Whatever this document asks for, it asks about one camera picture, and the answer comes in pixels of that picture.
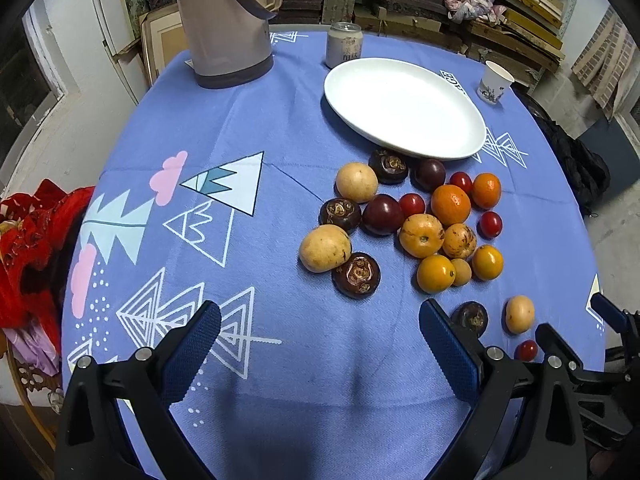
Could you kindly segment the tan round fruit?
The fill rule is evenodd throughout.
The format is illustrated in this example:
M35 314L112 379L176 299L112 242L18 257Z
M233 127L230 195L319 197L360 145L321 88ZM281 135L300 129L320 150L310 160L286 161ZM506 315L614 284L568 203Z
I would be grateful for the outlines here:
M311 273L331 271L352 255L352 241L339 226L322 224L310 231L300 243L298 258Z
M362 162L349 162L337 171L337 193L358 204L367 203L378 192L378 177Z
M526 296L514 296L504 309L504 324L511 334L517 335L529 330L535 321L535 306Z

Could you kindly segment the dark water chestnut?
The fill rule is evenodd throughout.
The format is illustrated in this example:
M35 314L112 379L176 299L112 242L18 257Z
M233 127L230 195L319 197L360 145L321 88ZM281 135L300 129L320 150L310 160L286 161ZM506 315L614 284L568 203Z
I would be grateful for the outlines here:
M479 302L465 301L454 311L454 322L472 330L477 337L480 337L486 332L488 313Z
M360 222L361 208L349 198L332 198L332 200L327 200L320 208L320 224L333 224L347 233L352 233L358 228Z
M343 264L332 270L331 278L341 294L360 300L373 295L378 289L381 270L372 256L353 252Z
M376 174L378 182L383 184L401 184L409 174L406 162L399 155L382 148L372 152L369 157L369 166Z

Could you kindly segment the yellow orange fruit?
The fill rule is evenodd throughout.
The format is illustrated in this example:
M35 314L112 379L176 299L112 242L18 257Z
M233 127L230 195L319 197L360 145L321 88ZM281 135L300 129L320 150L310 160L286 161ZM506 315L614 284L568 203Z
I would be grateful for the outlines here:
M483 282L498 278L503 271L503 255L491 245L483 245L477 248L471 262L474 276Z
M442 255L424 258L416 270L416 282L427 294L438 294L448 289L456 279L456 269L452 262Z

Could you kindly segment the small orange tangerine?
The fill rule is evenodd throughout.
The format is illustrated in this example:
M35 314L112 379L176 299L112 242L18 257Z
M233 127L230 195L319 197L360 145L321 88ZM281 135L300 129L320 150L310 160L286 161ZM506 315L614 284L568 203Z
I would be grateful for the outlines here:
M502 186L499 178L489 172L478 174L472 184L474 204L483 210L494 208L501 198Z

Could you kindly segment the dark water chestnut top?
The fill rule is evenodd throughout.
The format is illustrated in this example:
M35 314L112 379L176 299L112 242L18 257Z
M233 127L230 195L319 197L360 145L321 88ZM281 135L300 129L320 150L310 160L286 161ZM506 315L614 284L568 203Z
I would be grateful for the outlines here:
M401 184L409 174L406 162L399 155L382 148L372 152L369 157L369 166L376 174L378 182L383 184Z

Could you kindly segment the small tan longan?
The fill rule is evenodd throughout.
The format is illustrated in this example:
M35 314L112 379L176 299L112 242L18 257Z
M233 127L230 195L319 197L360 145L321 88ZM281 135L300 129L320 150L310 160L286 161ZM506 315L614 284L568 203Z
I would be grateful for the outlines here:
M456 274L452 284L456 287L468 284L472 278L472 269L469 263L466 260L459 258L452 259L451 263L454 266L454 273Z

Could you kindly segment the streaked yellow pepino small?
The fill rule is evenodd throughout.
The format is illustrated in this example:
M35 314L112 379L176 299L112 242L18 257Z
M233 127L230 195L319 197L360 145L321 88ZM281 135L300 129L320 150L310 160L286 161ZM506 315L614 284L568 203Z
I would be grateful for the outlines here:
M469 259L477 248L477 238L464 223L455 223L445 231L442 250L450 259Z

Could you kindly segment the large orange tangerine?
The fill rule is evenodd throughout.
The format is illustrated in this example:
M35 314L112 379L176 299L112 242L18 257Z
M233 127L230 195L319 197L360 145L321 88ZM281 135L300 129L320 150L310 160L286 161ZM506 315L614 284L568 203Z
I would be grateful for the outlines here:
M462 188L444 184L432 193L431 211L443 226L463 223L471 213L471 201Z

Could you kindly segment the dark purple plum upper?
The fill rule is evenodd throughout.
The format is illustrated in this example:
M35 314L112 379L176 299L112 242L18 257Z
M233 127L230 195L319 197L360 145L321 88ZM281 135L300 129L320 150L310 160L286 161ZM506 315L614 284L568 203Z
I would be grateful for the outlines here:
M418 188L433 193L446 181L446 168L442 162L437 159L421 159L413 167L413 182Z

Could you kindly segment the dark purple plum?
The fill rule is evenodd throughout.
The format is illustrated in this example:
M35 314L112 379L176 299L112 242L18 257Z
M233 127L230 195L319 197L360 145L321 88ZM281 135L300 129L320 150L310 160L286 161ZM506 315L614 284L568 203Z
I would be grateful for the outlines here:
M413 182L418 188L433 193L446 181L446 168L442 162L437 159L421 159L413 167Z
M362 214L362 225L371 234L387 236L395 234L405 222L398 201L387 194L374 196Z

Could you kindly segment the dark purple plum left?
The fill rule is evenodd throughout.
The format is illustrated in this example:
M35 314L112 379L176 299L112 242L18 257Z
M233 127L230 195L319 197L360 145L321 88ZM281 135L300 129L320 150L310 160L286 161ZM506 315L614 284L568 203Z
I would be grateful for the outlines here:
M374 196L362 214L362 225L371 234L387 236L395 234L405 222L398 201L387 194Z

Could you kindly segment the blue patterned tablecloth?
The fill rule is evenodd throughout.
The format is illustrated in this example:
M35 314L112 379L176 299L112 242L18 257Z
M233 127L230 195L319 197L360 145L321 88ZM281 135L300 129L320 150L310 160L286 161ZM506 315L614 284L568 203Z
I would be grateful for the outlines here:
M224 90L178 55L122 132L75 250L65 375L220 307L171 411L221 479L422 479L468 412L420 333L418 264L395 237L352 236L381 269L367 299L299 263L337 170L372 151L324 100L325 53L321 32L280 38L267 75Z

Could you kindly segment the white oval plate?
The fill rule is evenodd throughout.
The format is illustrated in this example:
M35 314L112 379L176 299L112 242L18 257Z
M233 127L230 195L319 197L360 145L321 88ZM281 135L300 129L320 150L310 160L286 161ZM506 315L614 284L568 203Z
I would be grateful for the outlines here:
M486 125L469 96L443 76L392 58L337 65L323 83L326 102L364 138L416 157L475 155Z

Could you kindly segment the beige thermos jug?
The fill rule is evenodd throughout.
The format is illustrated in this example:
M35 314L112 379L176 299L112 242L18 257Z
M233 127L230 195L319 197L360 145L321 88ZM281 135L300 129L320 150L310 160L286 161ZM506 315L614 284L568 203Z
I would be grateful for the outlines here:
M239 86L273 66L269 21L283 0L177 0L195 79L207 89Z

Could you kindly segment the window frame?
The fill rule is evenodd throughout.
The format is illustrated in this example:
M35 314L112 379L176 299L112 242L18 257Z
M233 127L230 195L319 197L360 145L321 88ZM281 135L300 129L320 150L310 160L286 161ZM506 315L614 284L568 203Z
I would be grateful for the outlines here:
M78 90L55 39L44 0L1 33L1 183L67 93Z

